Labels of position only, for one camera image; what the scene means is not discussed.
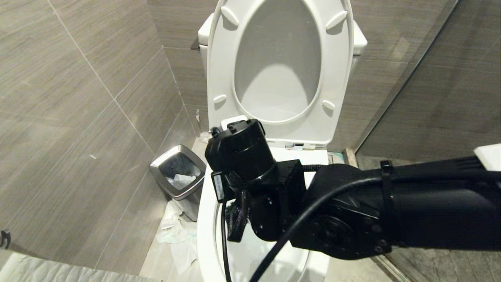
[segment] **black cable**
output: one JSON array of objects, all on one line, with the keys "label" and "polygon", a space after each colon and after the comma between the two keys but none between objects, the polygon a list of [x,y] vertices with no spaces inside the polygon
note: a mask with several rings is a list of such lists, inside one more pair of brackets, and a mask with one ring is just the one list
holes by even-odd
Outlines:
[{"label": "black cable", "polygon": [[[501,173],[489,171],[475,171],[475,172],[460,172],[460,173],[428,173],[428,174],[415,174],[407,176],[394,176],[392,182],[412,182],[412,181],[440,181],[440,180],[484,180],[484,181],[501,181]],[[266,254],[265,258],[261,261],[250,281],[257,282],[259,278],[265,273],[266,269],[275,259],[279,251],[284,247],[287,241],[292,237],[294,232],[326,201],[329,199],[347,192],[350,189],[361,187],[365,185],[381,183],[381,176],[365,178],[346,183],[337,189],[329,191],[324,196],[318,198],[306,210],[304,210],[294,221],[294,223],[283,233],[281,238],[275,243],[273,248]]]},{"label": "black cable", "polygon": [[224,264],[224,275],[226,282],[231,282],[231,275],[229,273],[228,263],[228,249],[226,248],[226,201],[221,204],[221,240],[222,240],[222,261]]}]

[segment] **floor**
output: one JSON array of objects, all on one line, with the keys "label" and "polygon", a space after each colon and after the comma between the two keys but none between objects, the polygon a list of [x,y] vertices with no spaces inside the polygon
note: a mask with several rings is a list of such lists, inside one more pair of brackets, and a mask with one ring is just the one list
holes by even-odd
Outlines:
[{"label": "floor", "polygon": [[[379,162],[386,159],[357,155],[363,170],[379,168]],[[399,248],[386,257],[416,282],[501,282],[501,252]]]},{"label": "floor", "polygon": [[[197,138],[192,151],[204,162],[206,144]],[[343,156],[339,153],[329,153],[329,163],[342,163]],[[182,274],[178,274],[174,265],[174,258],[167,243],[158,243],[153,240],[141,269],[140,276],[162,279],[164,281],[202,281],[198,261]],[[342,282],[392,282],[392,280],[371,259],[347,261],[331,258],[325,281]]]}]

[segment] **toilet lid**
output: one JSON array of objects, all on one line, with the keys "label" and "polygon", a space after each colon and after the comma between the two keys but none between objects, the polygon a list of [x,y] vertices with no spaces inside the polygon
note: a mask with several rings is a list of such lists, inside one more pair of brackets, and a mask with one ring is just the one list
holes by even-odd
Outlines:
[{"label": "toilet lid", "polygon": [[349,0],[220,0],[208,45],[211,127],[244,114],[269,141],[331,141],[353,55]]}]

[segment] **toilet tank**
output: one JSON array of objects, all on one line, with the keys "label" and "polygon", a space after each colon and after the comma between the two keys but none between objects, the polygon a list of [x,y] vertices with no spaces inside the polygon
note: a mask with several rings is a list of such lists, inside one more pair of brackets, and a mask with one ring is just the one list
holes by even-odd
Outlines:
[{"label": "toilet tank", "polygon": [[[205,20],[203,25],[198,30],[198,48],[200,50],[200,56],[202,57],[203,71],[205,73],[205,76],[207,76],[207,50],[212,18],[214,18],[214,13],[210,14],[210,16],[207,18],[207,20]],[[367,46],[367,39],[365,39],[362,30],[360,29],[356,21],[353,22],[355,23],[355,29],[353,38],[353,60],[351,63],[350,76],[355,70],[358,61],[360,60],[360,55],[362,55],[365,47]]]}]

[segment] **tissue paper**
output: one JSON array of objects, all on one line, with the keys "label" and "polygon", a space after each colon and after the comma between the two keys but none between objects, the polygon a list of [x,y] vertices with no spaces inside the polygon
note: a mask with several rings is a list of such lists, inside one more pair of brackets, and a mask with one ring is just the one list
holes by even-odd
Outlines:
[{"label": "tissue paper", "polygon": [[181,213],[182,211],[177,204],[174,201],[169,201],[167,203],[167,207],[165,207],[165,213],[163,214],[162,221],[160,221],[160,228],[168,229],[178,224]]},{"label": "tissue paper", "polygon": [[200,140],[202,143],[209,144],[209,140],[212,138],[212,135],[208,132],[200,133]]},{"label": "tissue paper", "polygon": [[172,257],[174,257],[177,273],[181,274],[185,272],[197,257],[196,237],[192,237],[180,244],[171,244],[170,251],[172,252]]},{"label": "tissue paper", "polygon": [[178,190],[184,189],[184,187],[188,186],[193,180],[195,180],[195,176],[176,174],[174,178],[167,177],[167,181],[174,186]]},{"label": "tissue paper", "polygon": [[196,230],[184,228],[181,223],[170,227],[156,235],[159,243],[178,244],[196,236]]}]

